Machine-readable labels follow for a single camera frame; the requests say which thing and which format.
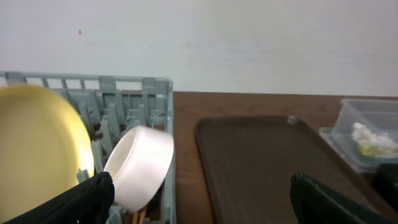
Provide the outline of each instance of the gray dish rack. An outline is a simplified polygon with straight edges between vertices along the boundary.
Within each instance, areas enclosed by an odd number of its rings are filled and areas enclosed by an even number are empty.
[[[163,129],[173,135],[173,84],[166,78],[112,77],[0,71],[0,85],[28,83],[49,88],[64,97],[79,112],[91,138],[97,172],[124,133],[137,125]],[[81,182],[86,170],[77,173]],[[150,224],[174,224],[175,155],[160,189],[158,220]],[[112,206],[108,224],[122,224],[127,211]]]

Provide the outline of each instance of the white ceramic bowl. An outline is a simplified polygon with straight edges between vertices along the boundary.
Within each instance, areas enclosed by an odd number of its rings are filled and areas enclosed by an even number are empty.
[[[114,201],[130,212],[145,206],[162,185],[173,153],[173,137],[165,132],[143,126],[128,131],[104,168],[113,179]]]

